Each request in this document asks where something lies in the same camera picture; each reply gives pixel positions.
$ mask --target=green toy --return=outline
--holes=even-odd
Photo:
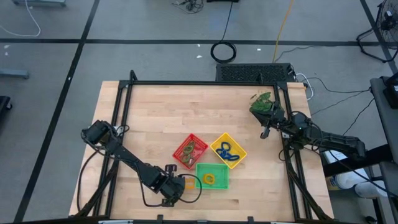
[[[271,92],[263,93],[257,97],[257,99],[251,104],[250,112],[252,111],[262,111],[266,112],[271,109],[271,106],[274,102],[269,100],[271,97]]]

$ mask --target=white object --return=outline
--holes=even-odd
[[[377,180],[374,181],[375,184],[382,187],[383,189],[386,188],[384,185],[384,181]],[[362,198],[377,198],[377,197],[387,197],[387,193],[370,182],[360,183],[355,186],[355,192]]]
[[[333,155],[338,159],[342,160],[347,158],[343,153],[337,152],[334,150],[324,152],[326,161],[328,163],[336,162],[336,159],[331,155]],[[359,174],[363,175],[364,177],[368,178],[368,175],[365,173],[364,169],[357,169],[355,170]],[[328,190],[342,190],[342,189],[350,189],[354,185],[366,182],[364,178],[358,176],[354,172],[346,172],[343,174],[333,175],[331,177],[326,178],[326,185],[328,186]]]
[[[6,31],[7,33],[11,34],[11,35],[16,35],[17,37],[38,37],[40,35],[40,33],[42,32],[42,29],[40,28],[39,24],[36,22],[35,18],[32,16],[32,13],[30,13],[30,9],[29,6],[27,5],[27,0],[25,0],[25,5],[26,5],[26,9],[27,12],[29,13],[30,17],[32,18],[33,22],[36,24],[37,28],[38,28],[38,32],[35,35],[30,35],[30,34],[16,34],[14,32],[8,31],[6,28],[4,28],[2,25],[0,25],[0,28],[4,31]]]
[[[301,76],[303,76],[303,77],[305,78],[305,81],[308,83],[308,87],[309,87],[310,90],[311,90],[311,96],[310,96],[309,98],[307,98],[307,101],[308,101],[308,100],[311,100],[312,97],[313,97],[313,90],[312,90],[312,86],[311,86],[310,81],[309,81],[309,80],[307,79],[307,77],[306,77],[304,74],[302,74],[302,73],[297,73],[296,75],[301,75]]]

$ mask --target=cable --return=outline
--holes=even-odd
[[[172,5],[178,9],[182,10],[186,14],[196,14],[196,13],[200,12],[204,6],[203,0],[200,0],[200,3],[197,3],[197,1],[198,0],[185,0],[184,2],[181,2],[181,3],[176,1],[176,3],[172,3]],[[185,9],[180,7],[181,5],[184,5],[186,3],[188,3],[188,4],[185,6]]]
[[[226,21],[226,26],[225,26],[223,38],[221,38],[221,40],[219,42],[213,44],[213,46],[211,46],[211,49],[210,49],[211,57],[218,63],[230,63],[233,60],[235,60],[235,58],[236,58],[236,46],[234,44],[230,43],[230,42],[223,41],[224,37],[225,37],[226,30],[228,28],[229,18],[231,17],[231,11],[232,11],[232,5],[233,4],[234,4],[234,2],[231,1],[231,7],[229,9],[228,20]],[[216,58],[216,56],[214,55],[214,49],[220,44],[227,45],[228,47],[230,47],[232,49],[232,51],[233,51],[232,57],[230,57],[229,59],[226,59],[226,60],[222,60],[222,59]]]
[[[282,22],[282,25],[280,26],[278,37],[276,38],[274,56],[272,57],[272,63],[275,63],[275,57],[276,57],[276,54],[278,52],[278,43],[279,43],[280,34],[282,33],[282,30],[284,29],[284,26],[285,26],[285,23],[286,23],[286,19],[289,16],[290,11],[292,10],[293,2],[294,2],[294,0],[290,0],[289,9],[287,10],[285,18],[284,18],[284,20]]]
[[[142,179],[141,179],[141,173],[139,171],[139,167],[137,166],[136,163],[134,163],[134,165],[136,166],[137,169],[137,175],[138,175],[138,179],[139,179],[139,185],[141,186],[141,194],[142,194],[142,201],[144,202],[144,205],[150,208],[157,208],[157,207],[161,207],[164,205],[164,203],[160,203],[157,205],[149,205],[146,200],[145,200],[145,195],[144,195],[144,187],[142,186]]]
[[[121,136],[123,136],[124,133],[126,133],[126,132],[128,132],[128,131],[130,130],[130,126],[128,126],[127,124],[125,124],[125,125],[120,125],[120,126],[116,129],[116,132],[119,131],[119,128],[123,128],[123,131],[122,131],[120,134],[118,134],[118,137],[119,137],[119,138],[120,138]]]
[[[195,200],[193,200],[193,201],[186,201],[186,200],[183,200],[181,198],[179,198],[179,200],[182,201],[182,202],[185,202],[185,203],[195,203],[197,200],[199,200],[200,195],[201,195],[201,190],[202,190],[201,181],[200,181],[200,179],[197,176],[192,175],[192,174],[179,174],[178,176],[179,177],[183,177],[185,175],[190,176],[190,177],[194,177],[194,178],[196,178],[198,180],[199,185],[200,185],[200,191],[199,191],[198,197]]]
[[[283,52],[281,53],[281,55],[274,61],[274,63],[276,63],[276,62],[282,57],[282,55],[283,55],[284,53],[289,53],[289,52],[292,52],[292,51],[297,50],[297,49],[305,50],[305,49],[309,49],[310,47],[323,47],[323,46],[311,45],[311,46],[308,46],[308,47],[295,47],[295,48],[293,48],[292,50],[285,50],[285,51],[283,51]]]
[[[36,24],[37,28],[38,28],[38,32],[36,35],[30,35],[30,34],[16,34],[14,32],[8,31],[6,28],[4,28],[2,25],[0,25],[0,28],[4,31],[6,31],[7,33],[11,34],[11,35],[16,35],[17,37],[38,37],[40,35],[40,33],[42,32],[42,29],[40,28],[39,24],[36,22],[35,18],[33,17],[32,13],[29,10],[29,6],[27,5],[27,0],[25,0],[25,5],[26,5],[26,9],[27,12],[29,13],[30,17],[32,18],[33,22]]]
[[[315,126],[315,127],[319,130],[319,134],[320,134],[320,136],[321,136],[321,141],[319,142],[319,145],[321,146],[321,145],[322,145],[322,142],[323,142],[323,133],[322,133],[322,130],[321,130],[321,128],[319,128],[318,125],[316,125],[316,124],[315,124],[314,122],[312,122],[312,121],[311,121],[311,125],[312,125],[312,126]],[[314,145],[317,141],[318,141],[318,140],[315,140],[314,143],[312,144],[312,146],[311,146],[311,150],[312,150],[312,151],[317,151],[317,150],[319,149],[320,146],[318,146],[317,149],[314,149],[314,148],[313,148],[313,145]]]
[[[318,154],[318,156],[321,156],[321,155],[319,154],[319,152],[317,152],[318,149],[312,150],[312,149],[309,149],[309,148],[307,148],[307,147],[304,147],[304,149],[309,150],[309,151],[311,151],[311,152],[314,152],[314,153]]]
[[[376,187],[379,188],[380,190],[382,190],[382,191],[384,191],[385,193],[387,193],[388,196],[398,198],[398,195],[392,193],[391,191],[389,191],[389,190],[387,190],[387,189],[384,189],[384,188],[378,186],[378,185],[375,184],[371,179],[369,179],[369,178],[367,178],[367,177],[361,175],[359,172],[356,172],[355,170],[353,170],[352,168],[350,168],[349,166],[347,166],[346,164],[344,164],[343,162],[341,162],[339,159],[337,159],[337,157],[336,157],[335,155],[333,155],[333,153],[330,153],[330,154],[331,154],[331,156],[333,156],[333,157],[336,159],[336,161],[337,161],[338,163],[340,163],[343,167],[347,168],[349,171],[352,171],[352,172],[354,172],[356,175],[362,177],[364,180],[367,180],[369,183],[373,184],[374,186],[376,186]]]
[[[78,183],[77,183],[77,196],[76,196],[76,206],[77,206],[77,210],[80,212],[80,188],[81,188],[81,177],[83,176],[83,171],[86,168],[88,162],[98,153],[98,151],[95,151],[94,153],[92,153],[92,155],[87,158],[86,162],[83,164],[83,167],[81,168],[80,171],[80,175],[79,175],[79,179],[78,179]]]
[[[350,99],[350,98],[352,98],[352,97],[358,96],[358,95],[360,95],[360,94],[362,94],[362,93],[364,93],[364,92],[367,92],[367,91],[370,91],[370,90],[362,91],[362,92],[359,92],[359,93],[357,93],[357,94],[355,94],[355,95],[352,95],[352,96],[349,96],[349,97],[347,97],[347,98],[344,98],[344,99],[338,101],[337,103],[334,103],[334,104],[332,104],[332,105],[330,105],[330,106],[327,106],[327,107],[325,107],[325,108],[323,108],[323,109],[320,109],[320,110],[318,110],[318,111],[315,112],[315,113],[312,113],[311,116],[313,116],[313,115],[315,115],[315,114],[317,114],[317,113],[319,113],[319,112],[321,112],[321,111],[327,110],[327,109],[329,109],[329,108],[331,108],[331,107],[333,107],[333,106],[336,106],[337,104],[339,104],[339,103],[341,103],[341,102],[343,102],[343,101],[346,101],[346,100],[348,100],[348,99]]]
[[[278,153],[278,158],[279,158],[279,160],[280,161],[283,161],[283,162],[285,162],[285,160],[284,159],[282,159],[282,158],[280,158],[280,154],[284,151],[285,149],[282,149],[281,151],[279,151],[279,153]]]
[[[361,110],[361,112],[358,113],[358,115],[357,115],[357,117],[355,118],[354,122],[351,123],[351,125],[350,125],[349,128],[344,132],[343,135],[345,135],[345,134],[353,127],[353,125],[355,124],[356,120],[359,118],[359,116],[361,116],[361,113],[362,113],[363,111],[365,111],[365,110],[371,105],[371,103],[372,103],[373,101],[374,101],[374,98],[369,102],[369,104],[368,104],[365,108],[363,108],[363,110]]]
[[[307,101],[308,101],[308,100],[311,100],[312,97],[313,97],[313,90],[312,90],[310,81],[309,81],[309,80],[307,79],[307,77],[306,77],[304,74],[302,74],[302,73],[297,73],[296,75],[301,75],[301,76],[303,76],[303,77],[305,78],[305,81],[307,81],[307,84],[308,84],[308,86],[310,87],[310,90],[311,90],[311,96],[310,96],[309,98],[307,98]]]
[[[329,90],[329,89],[326,87],[326,85],[324,84],[324,82],[323,82],[320,78],[318,78],[318,77],[311,77],[311,78],[307,78],[307,79],[317,79],[317,80],[321,81],[323,87],[325,87],[325,89],[326,89],[327,91],[332,92],[332,93],[359,93],[359,92],[362,92],[362,91],[368,91],[368,90],[369,90],[369,89],[367,89],[367,90],[356,90],[356,91],[336,91],[336,90]]]

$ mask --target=black cable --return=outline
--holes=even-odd
[[[320,136],[321,136],[321,141],[320,141],[319,145],[321,146],[321,145],[322,145],[322,142],[323,142],[323,133],[322,133],[322,130],[321,130],[321,128],[319,128],[319,126],[318,126],[317,124],[315,124],[315,123],[312,122],[312,121],[311,121],[311,125],[315,126],[315,127],[319,130],[319,133],[320,133]],[[317,149],[314,149],[314,148],[313,148],[313,145],[311,146],[311,150],[313,150],[313,151],[317,151],[317,150],[319,149],[319,147],[320,147],[320,146],[318,146]]]
[[[172,3],[173,6],[176,8],[182,10],[186,14],[196,14],[200,12],[203,9],[203,0],[200,0],[200,3],[197,3],[198,0],[185,0],[184,2],[181,3]]]
[[[359,94],[362,94],[362,93],[367,92],[367,91],[370,91],[370,90],[362,91],[362,92],[359,92],[359,93],[357,93],[357,94],[355,94],[355,95],[352,95],[352,96],[349,96],[349,97],[347,97],[347,98],[344,98],[344,99],[338,101],[337,103],[334,103],[334,104],[332,104],[332,105],[330,105],[330,106],[327,106],[327,107],[325,107],[325,108],[323,108],[323,109],[320,109],[320,110],[318,110],[318,111],[315,112],[315,113],[312,113],[311,116],[313,116],[313,115],[315,115],[315,114],[317,114],[317,113],[319,113],[319,112],[321,112],[321,111],[327,110],[327,109],[329,109],[329,108],[331,108],[331,107],[333,107],[333,106],[336,106],[337,104],[339,104],[339,103],[341,103],[341,102],[343,102],[343,101],[346,101],[346,100],[348,100],[348,99],[350,99],[350,98],[352,98],[352,97],[358,96]]]
[[[279,158],[279,160],[280,161],[283,161],[283,162],[285,162],[285,160],[284,159],[282,159],[282,158],[280,158],[280,154],[284,151],[285,149],[282,149],[280,152],[279,152],[279,154],[278,154],[278,158]]]
[[[144,202],[144,205],[147,206],[147,207],[150,207],[150,208],[157,208],[157,207],[161,207],[161,206],[165,205],[164,203],[160,203],[160,204],[157,204],[157,205],[149,205],[149,204],[146,202],[146,200],[145,200],[145,195],[144,195],[144,187],[142,186],[141,173],[140,173],[140,171],[139,171],[139,168],[138,168],[137,164],[134,163],[134,165],[136,166],[136,169],[137,169],[137,175],[138,175],[138,179],[139,179],[139,185],[141,186],[142,201]]]
[[[304,149],[306,149],[306,150],[308,150],[308,151],[311,151],[311,152],[314,152],[314,153],[318,154],[318,156],[321,156],[321,154],[319,154],[319,152],[317,152],[318,149],[312,150],[312,149],[309,149],[309,148],[307,148],[307,147],[304,147]]]
[[[320,78],[318,78],[318,77],[310,77],[310,78],[307,78],[307,79],[317,79],[317,80],[321,81],[323,87],[325,87],[325,89],[326,89],[327,91],[332,92],[332,93],[359,93],[359,92],[363,92],[363,91],[368,91],[368,90],[369,90],[369,89],[367,89],[367,90],[356,90],[356,91],[336,91],[336,90],[329,90],[329,89],[326,87],[326,85],[324,84],[324,82],[322,81],[322,79],[320,79]]]
[[[226,30],[228,28],[229,18],[231,17],[231,11],[232,11],[233,4],[234,4],[234,2],[231,1],[231,7],[229,9],[228,20],[226,21],[223,38],[221,38],[221,40],[219,42],[213,44],[213,46],[211,46],[211,49],[210,49],[211,57],[218,63],[230,63],[233,60],[235,60],[235,58],[236,58],[236,46],[230,42],[223,41],[224,37],[225,37]],[[226,60],[216,58],[216,56],[214,55],[214,49],[220,44],[227,45],[228,47],[230,47],[232,49],[232,51],[233,51],[232,57],[230,57],[229,59],[226,59]]]
[[[359,118],[359,116],[361,116],[361,113],[362,113],[363,111],[365,111],[365,110],[371,105],[371,103],[373,102],[373,100],[374,100],[374,98],[369,102],[369,104],[368,104],[365,108],[363,108],[363,110],[361,110],[361,112],[358,113],[358,115],[357,115],[357,117],[355,118],[354,122],[351,123],[351,125],[350,125],[349,128],[344,132],[343,135],[345,135],[345,134],[353,127],[353,125],[355,124],[356,120]]]
[[[98,152],[95,151],[94,153],[92,153],[92,155],[87,158],[86,162],[83,164],[83,167],[81,168],[80,171],[80,175],[79,175],[79,179],[78,179],[78,183],[77,183],[77,196],[76,196],[76,206],[77,206],[77,210],[80,212],[80,188],[81,188],[81,177],[83,176],[83,171],[86,168],[88,162],[97,154]]]
[[[309,49],[310,47],[322,47],[322,46],[311,45],[311,46],[308,46],[308,47],[295,47],[295,48],[293,48],[292,50],[285,50],[285,51],[283,51],[283,52],[280,54],[280,56],[275,60],[274,63],[276,63],[276,62],[282,57],[282,55],[283,55],[284,53],[289,53],[289,52],[292,52],[292,51],[297,50],[297,49],[305,50],[305,49]]]
[[[128,125],[121,125],[121,126],[119,126],[117,129],[116,129],[116,132],[118,132],[118,130],[119,130],[119,128],[121,128],[121,127],[123,127],[124,129],[123,129],[123,131],[120,133],[120,134],[118,134],[118,137],[121,137],[122,135],[124,135],[124,133],[126,133],[126,132],[128,132],[129,130],[130,130],[130,126],[128,126]]]
[[[183,177],[183,176],[185,176],[185,175],[190,176],[190,177],[194,177],[194,178],[196,178],[196,179],[199,181],[199,184],[200,184],[200,191],[199,191],[198,197],[197,197],[195,200],[193,200],[193,201],[186,201],[186,200],[183,200],[183,199],[181,199],[181,198],[179,198],[179,200],[182,201],[182,202],[185,202],[185,203],[195,203],[197,200],[199,200],[200,195],[201,195],[201,190],[202,190],[201,181],[200,181],[200,179],[199,179],[197,176],[192,175],[192,174],[179,174],[178,176],[179,176],[179,177]]]

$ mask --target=table leg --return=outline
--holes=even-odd
[[[351,169],[356,170],[359,168],[378,164],[381,161],[392,160],[392,154],[388,144],[368,150],[365,152],[365,155],[366,158],[363,161],[355,161],[351,158],[346,158],[340,160],[340,162],[350,167]],[[324,165],[323,172],[325,173],[325,177],[348,172],[349,169],[341,165],[340,162],[333,162],[331,164]]]

